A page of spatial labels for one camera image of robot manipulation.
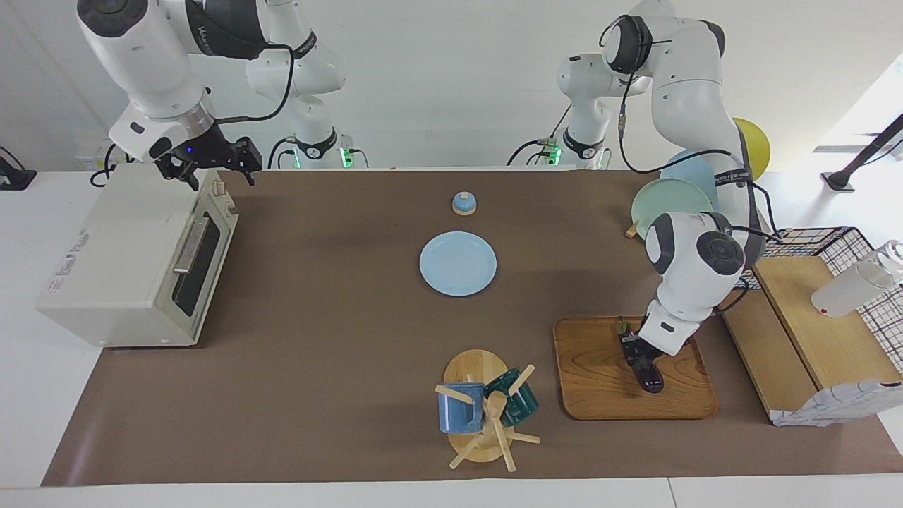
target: white toaster oven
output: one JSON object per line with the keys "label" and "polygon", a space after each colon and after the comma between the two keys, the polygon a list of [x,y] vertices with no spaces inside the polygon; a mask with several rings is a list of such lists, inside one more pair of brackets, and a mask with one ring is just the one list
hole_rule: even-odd
{"label": "white toaster oven", "polygon": [[119,165],[37,310],[99,347],[197,343],[238,220],[217,172],[198,178]]}

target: white wall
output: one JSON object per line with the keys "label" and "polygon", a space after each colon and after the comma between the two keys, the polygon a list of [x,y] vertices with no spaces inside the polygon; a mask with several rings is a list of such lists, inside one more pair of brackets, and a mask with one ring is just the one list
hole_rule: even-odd
{"label": "white wall", "polygon": [[[594,51],[605,24],[633,4],[306,2],[321,41],[348,68],[346,88],[324,100],[378,166],[503,164],[520,143],[546,135],[567,105],[555,86],[559,62]],[[777,169],[811,152],[903,51],[898,17],[889,15],[898,0],[675,4],[725,29],[726,103],[765,129]],[[81,38],[75,0],[0,0],[0,32],[0,142],[41,169],[74,167],[74,137],[96,136],[126,103]],[[243,62],[192,61],[220,115],[273,107],[247,86]],[[631,99],[628,111],[634,165],[677,151],[652,128],[648,97]],[[250,134],[265,153],[290,133],[285,118],[225,130]]]}

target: green mug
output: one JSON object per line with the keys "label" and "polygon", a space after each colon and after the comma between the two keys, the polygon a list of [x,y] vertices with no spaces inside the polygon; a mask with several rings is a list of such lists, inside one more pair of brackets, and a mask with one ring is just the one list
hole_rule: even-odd
{"label": "green mug", "polygon": [[522,423],[539,409],[539,402],[536,401],[536,396],[526,383],[522,384],[520,390],[516,391],[514,395],[508,395],[508,389],[519,376],[520,369],[515,367],[492,380],[483,391],[487,398],[493,391],[501,391],[505,394],[507,403],[501,418],[502,425],[505,427],[514,427]]}

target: clear bottle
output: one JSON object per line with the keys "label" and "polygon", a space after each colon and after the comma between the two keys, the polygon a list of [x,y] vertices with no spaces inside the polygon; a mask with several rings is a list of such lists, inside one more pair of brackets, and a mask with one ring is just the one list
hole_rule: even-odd
{"label": "clear bottle", "polygon": [[824,315],[843,317],[903,281],[903,242],[891,240],[869,252],[812,294]]}

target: brown table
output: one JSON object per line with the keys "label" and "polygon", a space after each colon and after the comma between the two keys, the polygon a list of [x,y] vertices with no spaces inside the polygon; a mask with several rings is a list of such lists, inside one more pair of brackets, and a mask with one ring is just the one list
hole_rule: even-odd
{"label": "brown table", "polygon": [[[641,315],[658,275],[627,240],[647,178],[623,172],[226,175],[242,216],[200,343],[106,350],[45,485],[442,480],[487,476],[808,475],[903,471],[876,417],[772,427],[720,318],[697,334],[720,411],[700,421],[576,421],[561,408],[552,327]],[[476,194],[462,218],[452,196]],[[467,230],[492,284],[450,298],[421,279],[433,236]],[[485,348],[533,363],[543,438],[448,468],[433,385]]]}

